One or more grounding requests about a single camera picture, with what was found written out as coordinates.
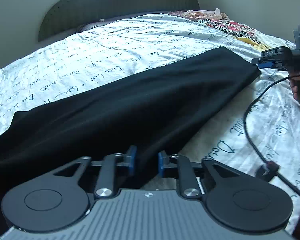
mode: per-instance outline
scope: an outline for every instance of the pink cloth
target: pink cloth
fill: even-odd
[[[189,10],[187,12],[183,12],[183,11],[168,12],[168,14],[183,17],[192,21],[198,21],[202,19],[229,20],[228,16],[225,13],[220,13],[220,10],[218,8],[215,9],[214,11]]]

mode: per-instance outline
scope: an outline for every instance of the yellow fabric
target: yellow fabric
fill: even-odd
[[[270,47],[267,46],[266,44],[258,44],[258,43],[254,42],[248,38],[245,38],[245,37],[234,37],[234,38],[236,40],[243,41],[245,43],[252,45],[255,49],[257,49],[259,51],[270,49]]]

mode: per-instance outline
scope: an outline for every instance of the cable connector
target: cable connector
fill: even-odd
[[[256,178],[262,179],[266,182],[271,181],[271,179],[276,176],[280,166],[273,161],[268,161],[264,165],[261,165],[256,172]]]

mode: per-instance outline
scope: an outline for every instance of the gray plastic base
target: gray plastic base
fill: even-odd
[[[268,235],[230,231],[209,217],[199,201],[186,200],[175,190],[123,189],[113,199],[95,203],[85,218],[69,228],[46,234],[11,228],[4,240],[288,240],[284,230]]]

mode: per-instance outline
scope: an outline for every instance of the bed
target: bed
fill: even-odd
[[[197,0],[56,3],[42,22],[38,41],[42,47],[44,42],[70,36],[48,46],[44,44],[45,47],[0,70],[0,135],[9,128],[16,111],[27,111],[214,48],[226,47],[249,62],[259,57],[259,50],[252,44],[205,22],[165,13],[188,9],[199,9]],[[289,41],[254,32],[270,48],[294,47]],[[285,75],[262,70],[261,76],[211,118],[180,154],[196,162],[208,156],[254,175],[261,161],[245,138],[242,116],[266,86]],[[281,173],[300,189],[300,108],[288,82],[269,90],[253,107],[247,122],[257,147],[267,159],[276,161]],[[293,200],[294,210],[286,228],[292,234],[300,217],[300,197],[277,178],[271,183]],[[158,177],[145,185],[152,189],[173,187],[173,180]]]

